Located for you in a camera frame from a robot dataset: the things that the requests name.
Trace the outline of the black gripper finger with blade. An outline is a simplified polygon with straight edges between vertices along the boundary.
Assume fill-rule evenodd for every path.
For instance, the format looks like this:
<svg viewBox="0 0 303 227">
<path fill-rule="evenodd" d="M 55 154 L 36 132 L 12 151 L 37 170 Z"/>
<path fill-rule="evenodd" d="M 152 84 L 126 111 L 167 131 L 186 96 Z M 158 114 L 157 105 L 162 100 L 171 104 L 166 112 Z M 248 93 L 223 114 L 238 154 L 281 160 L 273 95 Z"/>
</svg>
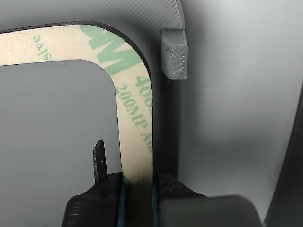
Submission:
<svg viewBox="0 0 303 227">
<path fill-rule="evenodd" d="M 63 227 L 125 227 L 123 174 L 107 173 L 103 140 L 93 149 L 94 185 L 67 202 Z"/>
</svg>

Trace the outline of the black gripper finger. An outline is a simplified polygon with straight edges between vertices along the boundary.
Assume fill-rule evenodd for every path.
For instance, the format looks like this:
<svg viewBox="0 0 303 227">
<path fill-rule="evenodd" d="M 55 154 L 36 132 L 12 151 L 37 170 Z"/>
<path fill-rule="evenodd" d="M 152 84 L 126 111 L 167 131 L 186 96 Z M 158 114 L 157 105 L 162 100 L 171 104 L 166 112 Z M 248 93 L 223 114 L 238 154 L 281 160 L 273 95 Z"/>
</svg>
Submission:
<svg viewBox="0 0 303 227">
<path fill-rule="evenodd" d="M 259 216 L 239 195 L 207 197 L 171 175 L 155 174 L 152 185 L 155 227 L 258 227 Z"/>
</svg>

